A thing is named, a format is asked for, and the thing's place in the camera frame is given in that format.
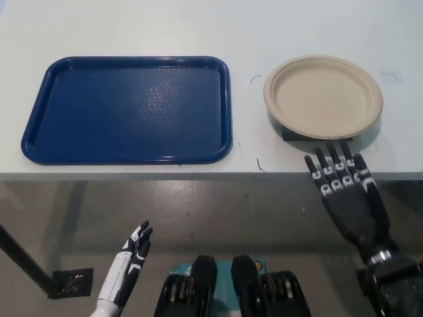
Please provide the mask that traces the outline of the right robot hand black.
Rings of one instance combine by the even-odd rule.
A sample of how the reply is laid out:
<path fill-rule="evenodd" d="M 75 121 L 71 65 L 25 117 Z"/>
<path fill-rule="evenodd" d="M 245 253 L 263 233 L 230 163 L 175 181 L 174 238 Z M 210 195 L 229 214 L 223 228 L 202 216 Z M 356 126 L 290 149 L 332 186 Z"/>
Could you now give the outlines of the right robot hand black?
<path fill-rule="evenodd" d="M 305 163 L 344 239 L 357 248 L 365 264 L 384 262 L 399 255 L 399 247 L 389 234 L 390 220 L 376 181 L 361 154 L 353 155 L 345 141 L 340 142 L 340 148 L 342 157 L 332 143 L 327 143 L 331 158 L 327 160 L 316 147 L 319 165 L 309 155 Z"/>

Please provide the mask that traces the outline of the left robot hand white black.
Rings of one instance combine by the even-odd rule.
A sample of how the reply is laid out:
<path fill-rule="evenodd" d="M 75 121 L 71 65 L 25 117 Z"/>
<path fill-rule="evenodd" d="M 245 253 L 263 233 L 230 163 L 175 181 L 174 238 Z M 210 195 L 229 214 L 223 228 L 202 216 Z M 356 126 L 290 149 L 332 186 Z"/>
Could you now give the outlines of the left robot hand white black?
<path fill-rule="evenodd" d="M 152 232 L 149 221 L 144 221 L 125 241 L 110 266 L 98 295 L 97 306 L 106 302 L 117 308 L 126 305 L 148 255 Z"/>

